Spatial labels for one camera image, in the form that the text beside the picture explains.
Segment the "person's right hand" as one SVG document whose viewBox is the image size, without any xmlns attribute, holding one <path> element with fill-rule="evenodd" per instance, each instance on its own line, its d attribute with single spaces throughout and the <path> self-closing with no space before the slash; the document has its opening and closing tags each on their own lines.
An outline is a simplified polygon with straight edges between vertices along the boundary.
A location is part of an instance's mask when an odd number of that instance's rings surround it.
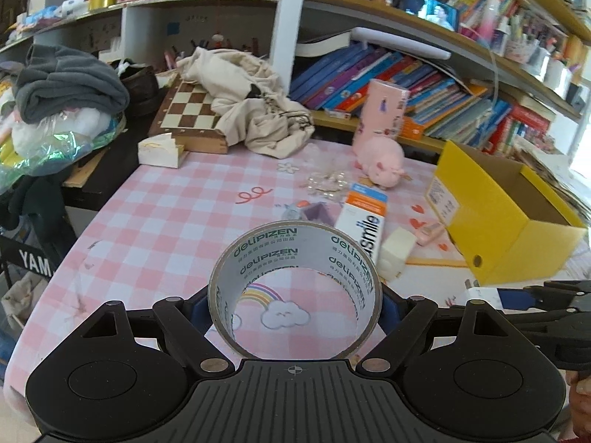
<svg viewBox="0 0 591 443">
<path fill-rule="evenodd" d="M 566 372 L 569 406 L 574 433 L 589 437 L 591 432 L 591 380 L 575 371 Z"/>
</svg>

